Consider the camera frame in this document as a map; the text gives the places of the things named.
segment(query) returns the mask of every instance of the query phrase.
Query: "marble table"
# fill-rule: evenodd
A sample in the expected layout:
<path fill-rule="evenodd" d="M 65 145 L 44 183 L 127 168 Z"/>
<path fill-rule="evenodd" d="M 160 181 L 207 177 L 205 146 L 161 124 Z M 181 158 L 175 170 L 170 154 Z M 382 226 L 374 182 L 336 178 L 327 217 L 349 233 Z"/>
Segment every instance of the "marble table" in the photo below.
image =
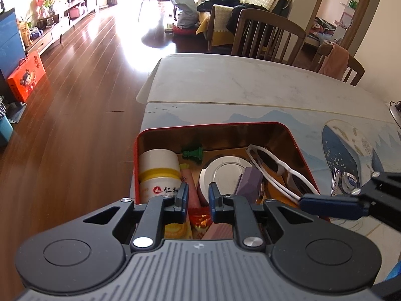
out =
<path fill-rule="evenodd" d="M 137 101 L 146 104 L 141 131 L 212 123 L 286 125 L 321 194 L 331 192 L 333 168 L 353 171 L 362 185 L 375 168 L 401 172 L 401 130 L 386 103 L 307 70 L 236 56 L 174 54 L 159 61 Z M 380 223 L 367 217 L 337 224 L 368 236 Z M 401 235 L 394 234 L 392 249 L 386 249 L 391 265 L 401 250 Z"/>

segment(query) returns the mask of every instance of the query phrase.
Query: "wooden floor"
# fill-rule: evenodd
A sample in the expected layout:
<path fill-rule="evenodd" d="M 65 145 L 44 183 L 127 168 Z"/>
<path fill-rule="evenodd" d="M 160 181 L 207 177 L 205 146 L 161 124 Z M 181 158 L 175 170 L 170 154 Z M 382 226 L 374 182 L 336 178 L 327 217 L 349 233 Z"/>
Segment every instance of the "wooden floor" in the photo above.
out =
<path fill-rule="evenodd" d="M 129 194 L 136 94 L 161 57 L 207 51 L 202 36 L 164 33 L 170 8 L 144 4 L 139 23 L 131 8 L 105 9 L 41 56 L 47 77 L 0 152 L 0 300 L 23 290 L 14 256 L 25 239 Z"/>

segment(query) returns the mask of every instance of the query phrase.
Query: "red gift box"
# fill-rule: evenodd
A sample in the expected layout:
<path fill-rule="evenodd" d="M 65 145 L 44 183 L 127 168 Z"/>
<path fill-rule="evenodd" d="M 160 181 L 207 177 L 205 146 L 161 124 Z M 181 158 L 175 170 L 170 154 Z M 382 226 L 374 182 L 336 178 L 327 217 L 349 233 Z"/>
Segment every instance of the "red gift box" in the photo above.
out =
<path fill-rule="evenodd" d="M 21 59 L 19 67 L 7 79 L 17 101 L 26 102 L 33 88 L 45 73 L 37 51 L 28 55 L 26 59 Z"/>

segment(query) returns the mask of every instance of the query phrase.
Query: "doorway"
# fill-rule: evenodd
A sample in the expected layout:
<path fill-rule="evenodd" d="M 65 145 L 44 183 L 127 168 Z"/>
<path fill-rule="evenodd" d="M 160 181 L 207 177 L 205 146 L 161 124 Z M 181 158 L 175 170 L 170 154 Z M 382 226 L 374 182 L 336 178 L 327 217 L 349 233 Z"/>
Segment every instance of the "doorway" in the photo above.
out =
<path fill-rule="evenodd" d="M 320 44 L 337 42 L 349 49 L 360 29 L 369 2 L 370 0 L 317 0 L 307 27 L 305 45 L 317 48 Z M 364 33 L 369 24 L 370 21 L 364 24 Z"/>

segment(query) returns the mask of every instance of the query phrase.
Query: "sunglasses lens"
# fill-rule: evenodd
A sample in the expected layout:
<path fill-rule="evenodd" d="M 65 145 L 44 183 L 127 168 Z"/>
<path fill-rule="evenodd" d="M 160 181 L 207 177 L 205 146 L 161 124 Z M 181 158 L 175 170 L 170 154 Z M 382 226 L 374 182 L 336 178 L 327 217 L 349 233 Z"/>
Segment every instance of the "sunglasses lens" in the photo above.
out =
<path fill-rule="evenodd" d="M 310 188 L 306 185 L 306 183 L 303 182 L 303 180 L 301 180 L 300 178 L 292 175 L 291 179 L 294 181 L 295 186 L 302 195 L 305 195 L 306 193 L 313 193 L 312 190 L 310 190 Z"/>
<path fill-rule="evenodd" d="M 275 173 L 278 172 L 278 164 L 274 161 L 274 159 L 272 159 L 268 154 L 266 154 L 261 150 L 257 150 L 256 152 L 259 155 L 262 162 L 265 163 L 268 168 L 270 168 Z"/>

